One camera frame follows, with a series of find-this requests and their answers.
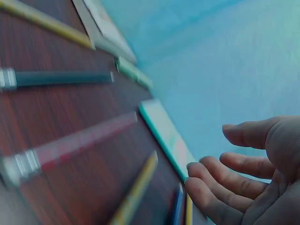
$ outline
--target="metal ferrule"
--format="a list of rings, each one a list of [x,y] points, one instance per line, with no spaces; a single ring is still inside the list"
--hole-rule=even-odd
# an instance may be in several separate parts
[[[23,181],[41,172],[34,150],[2,158],[0,172],[8,187],[18,187]]]
[[[0,68],[0,91],[15,90],[16,88],[17,80],[14,69]]]

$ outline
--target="dark green pencil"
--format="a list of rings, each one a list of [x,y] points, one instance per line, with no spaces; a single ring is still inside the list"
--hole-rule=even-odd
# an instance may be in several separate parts
[[[0,90],[15,90],[18,87],[75,84],[75,83],[112,83],[112,72],[15,72],[11,68],[0,68]]]

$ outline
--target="wood grain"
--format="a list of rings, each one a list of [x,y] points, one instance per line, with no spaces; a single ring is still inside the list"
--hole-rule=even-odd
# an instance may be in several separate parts
[[[70,0],[22,0],[84,32]],[[111,55],[91,51],[0,11],[0,66],[16,71],[113,70],[113,84],[24,88],[0,95],[5,156],[36,147],[132,110],[151,94],[118,75]],[[41,174],[20,191],[0,188],[0,224],[106,224],[143,163],[159,164],[133,224],[165,224],[179,178],[139,115],[139,122],[90,151]],[[197,219],[197,224],[204,221]]]

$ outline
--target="green eraser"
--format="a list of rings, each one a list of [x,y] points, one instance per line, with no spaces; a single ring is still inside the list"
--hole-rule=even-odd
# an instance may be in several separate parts
[[[187,164],[195,162],[195,159],[160,101],[143,101],[139,110],[177,174],[184,181],[188,177]]]
[[[130,79],[138,82],[140,85],[145,86],[148,89],[153,87],[152,80],[123,57],[116,57],[114,59],[114,64],[119,73],[128,76]]]

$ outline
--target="hand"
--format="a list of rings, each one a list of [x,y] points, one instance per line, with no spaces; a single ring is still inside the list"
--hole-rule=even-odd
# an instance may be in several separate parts
[[[186,190],[217,225],[299,224],[300,116],[224,125],[234,145],[266,149],[268,158],[223,153],[187,165]],[[270,184],[243,177],[228,168]]]

